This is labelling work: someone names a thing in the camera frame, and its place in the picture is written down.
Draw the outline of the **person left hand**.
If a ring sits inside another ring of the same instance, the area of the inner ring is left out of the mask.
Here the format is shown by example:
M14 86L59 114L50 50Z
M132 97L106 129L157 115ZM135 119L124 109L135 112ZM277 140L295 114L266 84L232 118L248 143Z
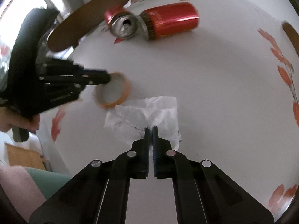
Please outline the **person left hand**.
M13 126L27 130L39 130L40 115L36 115L31 120L28 120L6 107L1 107L1 131L6 133Z

